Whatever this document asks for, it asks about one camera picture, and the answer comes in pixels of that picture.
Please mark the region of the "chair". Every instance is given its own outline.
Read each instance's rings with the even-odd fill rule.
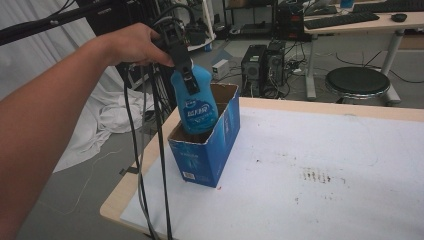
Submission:
[[[364,67],[342,67],[330,71],[325,86],[340,96],[337,103],[351,104],[353,99],[380,97],[390,88],[386,75]]]

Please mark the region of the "blue bottle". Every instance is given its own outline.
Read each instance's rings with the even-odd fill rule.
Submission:
[[[193,76],[199,91],[190,94],[180,72],[171,76],[177,98],[178,111],[184,130],[189,134],[201,134],[212,130],[218,120],[218,108],[212,95],[212,75],[206,69],[193,64]]]

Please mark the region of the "electronic equipment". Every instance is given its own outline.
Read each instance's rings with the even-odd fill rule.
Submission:
[[[250,45],[241,61],[244,94],[248,96],[263,95],[266,83],[266,49],[266,45]]]
[[[305,21],[305,27],[308,29],[340,26],[359,22],[369,22],[380,19],[379,16],[372,12],[350,13],[346,15],[339,15],[326,18],[318,18]]]
[[[378,3],[355,4],[352,12],[422,12],[423,0],[387,0]]]
[[[217,64],[212,66],[212,77],[215,80],[221,80],[230,73],[230,64],[228,60],[222,59]]]
[[[283,55],[268,56],[268,76],[267,80],[273,84],[283,85]]]
[[[245,24],[241,29],[241,34],[267,34],[272,30],[271,23]]]
[[[267,55],[267,80],[272,84],[284,83],[284,47],[286,42],[273,40],[266,50]]]
[[[312,36],[306,34],[303,26],[303,5],[281,2],[276,10],[274,38],[279,40],[310,42]]]

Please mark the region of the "keyboard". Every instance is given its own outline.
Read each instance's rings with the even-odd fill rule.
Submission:
[[[380,19],[379,16],[371,12],[350,13],[346,15],[324,17],[305,21],[305,27],[308,29],[317,29],[325,27],[333,27],[347,25],[352,23],[369,22]]]
[[[424,11],[423,0],[387,0],[380,3],[355,4],[352,12],[422,12]]]

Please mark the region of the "white fabric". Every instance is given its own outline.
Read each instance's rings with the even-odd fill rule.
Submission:
[[[49,16],[65,0],[0,2],[0,29]],[[95,34],[85,19],[0,46],[0,99],[66,57]],[[141,126],[142,93],[129,91],[135,126]],[[149,96],[147,106],[153,105]],[[123,82],[114,67],[106,69],[87,101],[72,139],[55,171],[81,163],[100,151],[111,133],[129,131]]]

